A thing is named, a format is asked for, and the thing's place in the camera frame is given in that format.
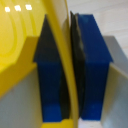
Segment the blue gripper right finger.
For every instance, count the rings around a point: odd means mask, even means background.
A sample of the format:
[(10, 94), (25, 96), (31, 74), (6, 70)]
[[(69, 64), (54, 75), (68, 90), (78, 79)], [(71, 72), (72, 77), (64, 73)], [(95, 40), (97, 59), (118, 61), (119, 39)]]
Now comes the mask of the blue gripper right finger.
[(103, 128), (128, 128), (128, 58), (92, 15), (71, 13), (79, 117)]

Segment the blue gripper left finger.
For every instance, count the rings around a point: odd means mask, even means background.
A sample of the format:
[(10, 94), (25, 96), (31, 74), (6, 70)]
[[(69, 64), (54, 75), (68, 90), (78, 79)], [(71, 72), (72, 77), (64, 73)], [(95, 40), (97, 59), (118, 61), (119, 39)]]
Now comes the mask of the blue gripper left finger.
[(69, 119), (67, 83), (48, 16), (17, 58), (0, 60), (0, 128), (58, 126)]

